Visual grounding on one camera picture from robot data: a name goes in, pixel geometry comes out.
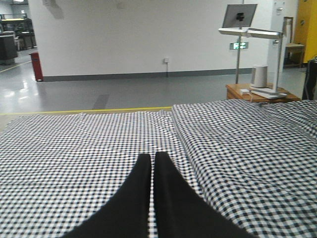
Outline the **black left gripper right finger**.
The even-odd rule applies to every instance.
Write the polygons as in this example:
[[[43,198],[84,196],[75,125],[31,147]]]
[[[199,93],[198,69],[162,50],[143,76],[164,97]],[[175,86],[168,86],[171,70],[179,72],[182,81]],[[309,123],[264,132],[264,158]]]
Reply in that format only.
[[[200,198],[166,152],[155,157],[154,206],[160,238],[252,237]]]

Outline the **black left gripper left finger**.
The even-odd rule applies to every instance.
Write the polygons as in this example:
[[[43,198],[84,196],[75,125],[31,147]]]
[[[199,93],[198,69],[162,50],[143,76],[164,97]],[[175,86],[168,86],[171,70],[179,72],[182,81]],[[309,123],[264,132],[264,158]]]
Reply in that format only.
[[[64,238],[146,238],[152,164],[149,154],[137,161],[114,196]]]

